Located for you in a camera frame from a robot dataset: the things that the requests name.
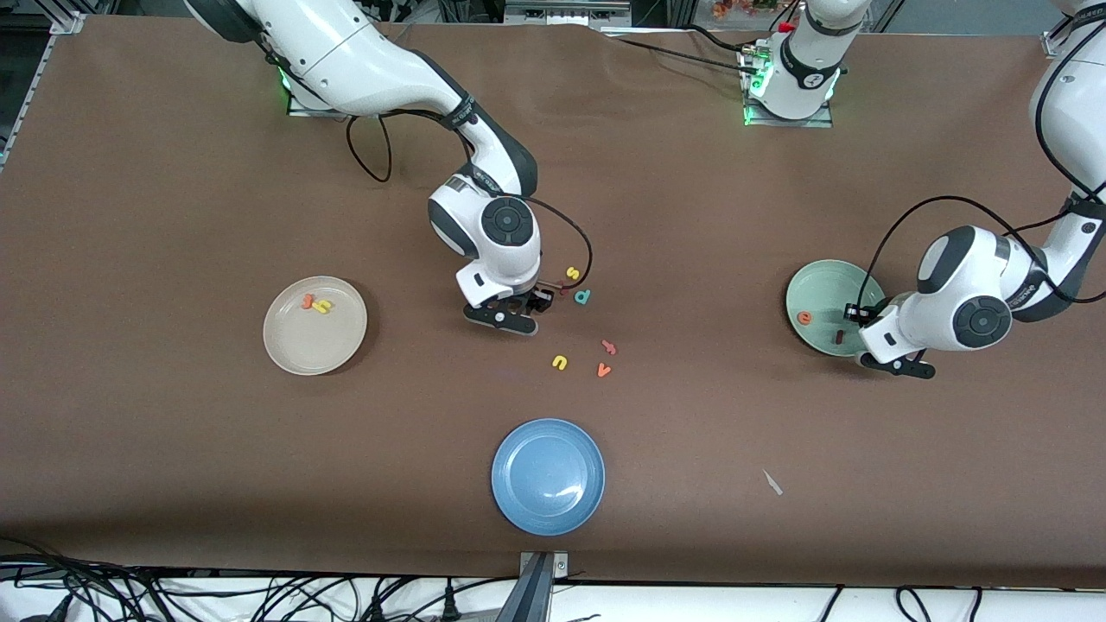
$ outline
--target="metal bracket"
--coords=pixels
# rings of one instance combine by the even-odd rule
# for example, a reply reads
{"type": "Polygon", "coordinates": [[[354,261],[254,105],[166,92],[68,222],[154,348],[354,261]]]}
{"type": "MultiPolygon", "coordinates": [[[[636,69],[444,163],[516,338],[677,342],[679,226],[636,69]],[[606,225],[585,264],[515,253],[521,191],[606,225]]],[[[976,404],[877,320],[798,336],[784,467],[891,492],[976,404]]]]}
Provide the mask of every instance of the metal bracket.
{"type": "MultiPolygon", "coordinates": [[[[519,573],[526,569],[526,563],[538,551],[523,551],[519,557],[519,573]]],[[[553,551],[553,578],[564,579],[568,576],[568,551],[553,551]]]]}
{"type": "Polygon", "coordinates": [[[50,54],[53,53],[55,43],[58,43],[58,38],[51,37],[50,41],[46,42],[46,49],[42,51],[42,59],[39,61],[39,66],[34,70],[31,86],[27,90],[23,104],[19,107],[19,115],[15,117],[15,123],[11,126],[11,135],[8,136],[8,142],[3,144],[3,148],[0,149],[0,173],[3,172],[3,167],[8,163],[8,154],[15,146],[15,136],[19,134],[20,128],[23,127],[23,117],[27,116],[27,110],[31,107],[31,99],[34,97],[34,93],[39,89],[39,81],[42,80],[42,72],[46,70],[46,61],[50,60],[50,54]]]}
{"type": "Polygon", "coordinates": [[[1055,59],[1060,55],[1060,46],[1064,44],[1067,35],[1071,34],[1068,28],[1071,23],[1071,18],[1064,18],[1056,25],[1052,27],[1051,30],[1041,33],[1041,48],[1044,49],[1045,56],[1055,59]]]}
{"type": "Polygon", "coordinates": [[[81,32],[84,28],[84,14],[77,11],[66,11],[69,14],[61,18],[54,19],[51,17],[53,24],[50,27],[50,34],[76,34],[81,32]]]}
{"type": "Polygon", "coordinates": [[[336,110],[317,110],[309,108],[307,106],[300,103],[291,93],[288,94],[288,115],[289,116],[310,116],[317,118],[341,118],[346,120],[349,117],[344,112],[338,112],[336,110]]]}
{"type": "Polygon", "coordinates": [[[887,27],[891,24],[891,20],[895,19],[905,3],[906,0],[891,0],[869,32],[887,32],[887,27]]]}
{"type": "MultiPolygon", "coordinates": [[[[567,553],[530,552],[522,553],[523,569],[519,580],[507,597],[503,609],[495,616],[495,622],[546,622],[550,615],[550,601],[553,600],[553,573],[557,563],[554,558],[567,553]]],[[[564,570],[568,562],[562,562],[564,570]]]]}

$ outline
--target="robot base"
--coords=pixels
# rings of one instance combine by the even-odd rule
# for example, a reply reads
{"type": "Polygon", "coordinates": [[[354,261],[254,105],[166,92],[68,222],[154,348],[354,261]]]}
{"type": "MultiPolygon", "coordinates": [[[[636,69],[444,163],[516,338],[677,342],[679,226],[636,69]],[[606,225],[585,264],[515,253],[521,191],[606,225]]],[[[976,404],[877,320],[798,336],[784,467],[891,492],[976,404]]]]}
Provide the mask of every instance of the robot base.
{"type": "MultiPolygon", "coordinates": [[[[755,53],[738,53],[738,65],[758,68],[758,56],[755,53]]],[[[744,101],[745,125],[771,125],[773,127],[833,127],[833,115],[830,113],[830,102],[822,104],[818,112],[797,121],[781,118],[770,113],[762,103],[750,95],[752,83],[755,77],[748,73],[741,74],[741,97],[744,101]]]]}
{"type": "Polygon", "coordinates": [[[332,108],[326,102],[311,94],[300,84],[292,82],[283,71],[280,72],[280,83],[288,95],[289,116],[317,116],[322,118],[347,118],[349,115],[332,108]]]}

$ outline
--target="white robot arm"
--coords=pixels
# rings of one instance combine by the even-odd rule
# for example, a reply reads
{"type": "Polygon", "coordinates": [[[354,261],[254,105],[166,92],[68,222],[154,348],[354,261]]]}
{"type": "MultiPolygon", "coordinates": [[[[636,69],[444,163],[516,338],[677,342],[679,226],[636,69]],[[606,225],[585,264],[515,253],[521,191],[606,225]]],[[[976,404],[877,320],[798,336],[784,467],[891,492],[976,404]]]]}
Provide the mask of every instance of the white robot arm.
{"type": "Polygon", "coordinates": [[[775,32],[758,42],[758,46],[769,49],[768,62],[749,95],[771,114],[789,121],[818,112],[833,95],[842,59],[856,39],[870,3],[808,0],[795,30],[775,32]]]}
{"type": "Polygon", "coordinates": [[[430,108],[472,146],[472,158],[430,196],[435,232],[470,259],[457,273],[473,322],[533,334],[541,231],[524,200],[538,187],[534,158],[431,59],[385,39],[352,0],[186,0],[210,30],[257,43],[294,82],[328,107],[354,116],[430,108]],[[511,300],[502,309],[494,301],[511,300]]]}
{"type": "Polygon", "coordinates": [[[1050,158],[1073,183],[1062,216],[1040,248],[979,227],[940,237],[921,259],[918,291],[874,309],[849,307],[846,317],[864,324],[863,365],[929,377],[932,367],[908,354],[989,348],[1009,333],[1012,320],[1052,318],[1078,294],[1106,220],[1106,35],[1099,37],[1106,3],[1057,4],[1074,15],[1071,33],[1030,114],[1050,158]]]}

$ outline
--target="brown table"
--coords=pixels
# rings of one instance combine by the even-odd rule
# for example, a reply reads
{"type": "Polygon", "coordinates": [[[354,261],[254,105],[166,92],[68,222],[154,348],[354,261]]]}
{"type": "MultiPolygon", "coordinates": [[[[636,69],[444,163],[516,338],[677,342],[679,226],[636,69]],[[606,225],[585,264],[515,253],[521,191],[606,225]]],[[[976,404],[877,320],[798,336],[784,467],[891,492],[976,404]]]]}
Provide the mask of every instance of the brown table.
{"type": "MultiPolygon", "coordinates": [[[[1036,41],[860,37],[835,127],[797,131],[742,126],[732,73],[583,28],[406,38],[591,234],[587,305],[559,301],[530,340],[462,319],[462,260],[424,207],[462,155],[432,123],[392,123],[379,186],[341,124],[283,115],[255,49],[92,18],[0,176],[2,531],[146,564],[489,576],[564,549],[601,579],[1103,585],[1106,307],[931,353],[932,382],[820,355],[782,313],[796,269],[866,263],[927,196],[1018,224],[1060,207],[1026,115],[1036,41]],[[309,379],[269,361],[261,319],[311,274],[356,283],[372,328],[309,379]],[[599,510],[555,539],[514,529],[489,489],[499,442],[540,416],[583,425],[607,465],[599,510]]],[[[379,147],[371,123],[356,138],[379,147]]],[[[580,267],[572,230],[538,217],[545,273],[580,267]]],[[[987,224],[917,215],[883,287],[909,288],[963,222],[987,224]]]]}

